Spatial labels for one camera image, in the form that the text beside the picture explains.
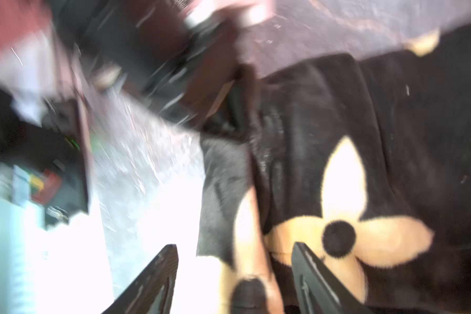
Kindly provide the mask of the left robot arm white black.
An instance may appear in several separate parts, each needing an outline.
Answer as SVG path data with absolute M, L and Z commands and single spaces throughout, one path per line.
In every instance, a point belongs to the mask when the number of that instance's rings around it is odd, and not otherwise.
M 272 13 L 271 1 L 195 1 L 184 11 L 167 1 L 0 1 L 0 40 L 52 24 L 119 65 L 154 114 L 235 132 L 249 123 L 236 43 Z

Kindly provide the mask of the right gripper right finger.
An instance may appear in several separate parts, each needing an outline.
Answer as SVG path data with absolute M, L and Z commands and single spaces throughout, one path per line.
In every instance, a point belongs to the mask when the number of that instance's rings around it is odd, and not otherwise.
M 301 313 L 371 313 L 305 243 L 294 244 L 291 260 Z

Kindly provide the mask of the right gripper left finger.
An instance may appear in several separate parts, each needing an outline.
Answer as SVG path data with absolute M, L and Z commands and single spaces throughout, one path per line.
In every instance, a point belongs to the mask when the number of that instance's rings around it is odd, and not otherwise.
M 103 314 L 169 314 L 178 264 L 177 246 L 164 246 Z

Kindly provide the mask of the black pillowcase with beige flowers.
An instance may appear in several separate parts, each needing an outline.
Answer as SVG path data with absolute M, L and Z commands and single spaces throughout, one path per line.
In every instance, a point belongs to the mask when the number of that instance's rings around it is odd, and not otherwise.
M 379 313 L 471 313 L 471 24 L 255 81 L 200 137 L 187 313 L 293 313 L 295 243 Z

